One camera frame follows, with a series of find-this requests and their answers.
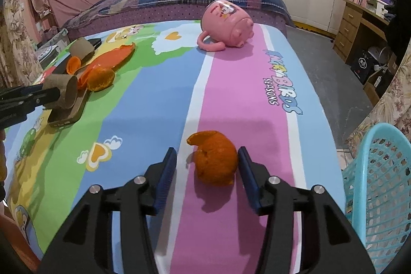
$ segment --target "mug handle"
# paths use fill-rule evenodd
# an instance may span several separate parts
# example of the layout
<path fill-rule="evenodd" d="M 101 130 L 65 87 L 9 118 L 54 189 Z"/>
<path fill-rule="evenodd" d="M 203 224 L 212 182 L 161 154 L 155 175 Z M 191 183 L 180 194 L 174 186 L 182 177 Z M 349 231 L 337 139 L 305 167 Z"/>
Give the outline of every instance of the mug handle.
<path fill-rule="evenodd" d="M 205 50 L 206 52 L 219 52 L 226 48 L 224 42 L 211 42 L 211 43 L 204 43 L 204 39 L 208 36 L 208 32 L 204 31 L 200 34 L 197 39 L 197 45 L 199 45 L 200 49 Z"/>

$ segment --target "toilet paper roll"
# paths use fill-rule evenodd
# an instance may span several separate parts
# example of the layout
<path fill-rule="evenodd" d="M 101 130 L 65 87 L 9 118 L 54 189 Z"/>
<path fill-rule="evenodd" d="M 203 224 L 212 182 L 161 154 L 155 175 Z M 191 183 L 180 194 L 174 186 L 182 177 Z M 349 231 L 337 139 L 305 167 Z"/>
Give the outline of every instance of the toilet paper roll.
<path fill-rule="evenodd" d="M 77 99 L 77 77 L 72 75 L 54 75 L 46 77 L 43 89 L 57 87 L 60 90 L 60 98 L 55 102 L 45 104 L 45 108 L 69 109 L 73 107 Z"/>
<path fill-rule="evenodd" d="M 71 56 L 77 56 L 83 63 L 93 56 L 94 47 L 85 38 L 80 37 L 70 45 L 69 53 Z"/>

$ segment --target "pink mug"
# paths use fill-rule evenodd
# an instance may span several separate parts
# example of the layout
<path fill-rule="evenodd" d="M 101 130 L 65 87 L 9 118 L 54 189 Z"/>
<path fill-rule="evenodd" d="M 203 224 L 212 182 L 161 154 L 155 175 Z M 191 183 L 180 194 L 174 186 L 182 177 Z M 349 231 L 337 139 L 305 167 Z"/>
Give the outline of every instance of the pink mug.
<path fill-rule="evenodd" d="M 212 2 L 203 14 L 197 45 L 207 52 L 218 52 L 226 46 L 242 47 L 254 36 L 253 21 L 242 8 L 226 0 Z M 216 43 L 204 43 L 209 36 Z"/>

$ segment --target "blue plastic basket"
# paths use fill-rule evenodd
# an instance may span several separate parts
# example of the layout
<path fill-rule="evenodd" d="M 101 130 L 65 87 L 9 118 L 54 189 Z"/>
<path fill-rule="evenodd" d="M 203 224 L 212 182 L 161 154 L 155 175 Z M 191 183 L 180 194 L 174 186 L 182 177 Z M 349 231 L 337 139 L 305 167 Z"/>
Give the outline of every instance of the blue plastic basket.
<path fill-rule="evenodd" d="M 411 144 L 390 124 L 374 126 L 343 171 L 346 216 L 381 273 L 411 226 Z"/>

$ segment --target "tile floor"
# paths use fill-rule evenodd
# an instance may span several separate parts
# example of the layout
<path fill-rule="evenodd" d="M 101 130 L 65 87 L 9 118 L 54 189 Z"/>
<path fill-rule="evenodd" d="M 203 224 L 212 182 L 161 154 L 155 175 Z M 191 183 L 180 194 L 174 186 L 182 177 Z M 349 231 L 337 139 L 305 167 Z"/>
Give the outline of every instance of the tile floor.
<path fill-rule="evenodd" d="M 337 156 L 341 171 L 353 161 L 353 157 L 348 149 L 337 149 Z"/>

